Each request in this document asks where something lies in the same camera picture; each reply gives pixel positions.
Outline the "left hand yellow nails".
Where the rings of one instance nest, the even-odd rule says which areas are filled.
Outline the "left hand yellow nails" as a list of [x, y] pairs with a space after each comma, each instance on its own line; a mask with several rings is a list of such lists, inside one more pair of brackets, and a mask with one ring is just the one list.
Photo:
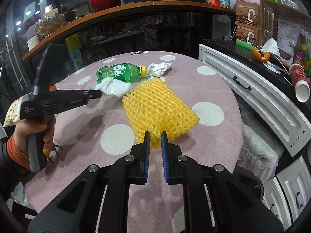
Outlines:
[[16, 147], [28, 154], [28, 149], [37, 145], [48, 156], [53, 149], [55, 122], [54, 116], [50, 121], [21, 120], [16, 124], [13, 135]]

